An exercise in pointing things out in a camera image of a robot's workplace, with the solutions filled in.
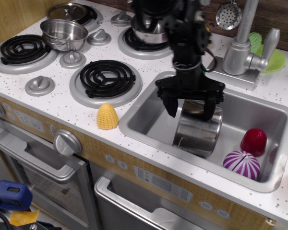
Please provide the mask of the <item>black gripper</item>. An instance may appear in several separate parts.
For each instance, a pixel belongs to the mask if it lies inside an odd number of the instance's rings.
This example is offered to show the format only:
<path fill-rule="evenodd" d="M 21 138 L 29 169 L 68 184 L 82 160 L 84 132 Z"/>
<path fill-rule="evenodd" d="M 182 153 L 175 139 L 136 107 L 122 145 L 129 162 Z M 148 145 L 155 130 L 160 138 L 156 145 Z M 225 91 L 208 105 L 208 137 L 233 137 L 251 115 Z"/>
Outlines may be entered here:
<path fill-rule="evenodd" d="M 199 62 L 195 65 L 174 63 L 176 75 L 156 81 L 158 95 L 171 117 L 176 117 L 178 99 L 195 99 L 204 102 L 202 119 L 210 120 L 215 112 L 216 103 L 224 101 L 225 84 L 210 79 L 204 74 L 204 67 Z"/>

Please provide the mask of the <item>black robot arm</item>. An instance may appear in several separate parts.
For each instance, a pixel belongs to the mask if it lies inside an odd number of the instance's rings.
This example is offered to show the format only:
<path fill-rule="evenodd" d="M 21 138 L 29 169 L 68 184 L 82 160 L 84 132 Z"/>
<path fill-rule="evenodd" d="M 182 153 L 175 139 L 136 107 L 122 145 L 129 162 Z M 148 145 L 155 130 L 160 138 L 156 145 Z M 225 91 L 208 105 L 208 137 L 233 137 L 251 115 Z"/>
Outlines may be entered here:
<path fill-rule="evenodd" d="M 151 32 L 160 24 L 166 32 L 174 57 L 176 75 L 157 80 L 157 94 L 172 117 L 175 117 L 179 99 L 204 102 L 202 120 L 210 120 L 216 105 L 224 100 L 225 84 L 206 77 L 208 70 L 202 56 L 210 54 L 207 48 L 211 33 L 205 24 L 200 0 L 130 0 L 139 26 Z"/>

